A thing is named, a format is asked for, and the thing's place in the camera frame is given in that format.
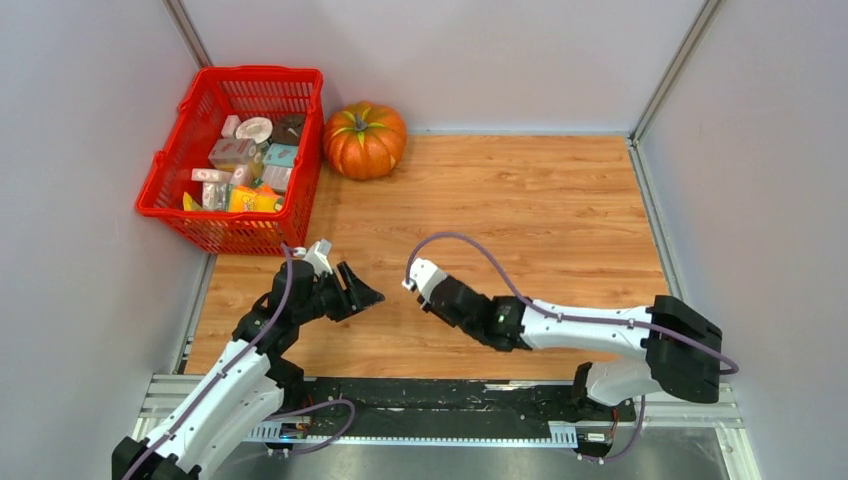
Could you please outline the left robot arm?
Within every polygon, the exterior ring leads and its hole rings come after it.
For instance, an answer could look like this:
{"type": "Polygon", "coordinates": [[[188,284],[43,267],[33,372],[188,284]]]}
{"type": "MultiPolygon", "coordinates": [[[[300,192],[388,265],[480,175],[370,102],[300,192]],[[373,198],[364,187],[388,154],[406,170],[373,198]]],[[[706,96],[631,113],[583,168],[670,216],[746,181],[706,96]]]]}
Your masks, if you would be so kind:
{"type": "Polygon", "coordinates": [[[260,422],[304,405],[304,372],[283,357],[301,326],[339,322],[384,299],[345,262],[322,272],[306,260],[284,262],[194,390],[143,439],[115,447],[113,478],[210,478],[260,422]]]}

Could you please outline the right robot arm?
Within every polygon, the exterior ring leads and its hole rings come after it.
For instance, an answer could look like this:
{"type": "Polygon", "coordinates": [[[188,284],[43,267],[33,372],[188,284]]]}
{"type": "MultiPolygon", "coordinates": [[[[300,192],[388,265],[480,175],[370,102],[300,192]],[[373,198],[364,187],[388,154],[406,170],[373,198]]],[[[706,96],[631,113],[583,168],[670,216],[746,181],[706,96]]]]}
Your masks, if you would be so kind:
{"type": "Polygon", "coordinates": [[[656,392],[699,404],[719,399],[723,333],[676,297],[658,295],[653,304],[632,308],[568,307],[488,297],[441,271],[403,285],[417,293],[423,311],[496,351],[570,348],[616,355],[578,366],[570,404],[583,418],[656,392]]]}

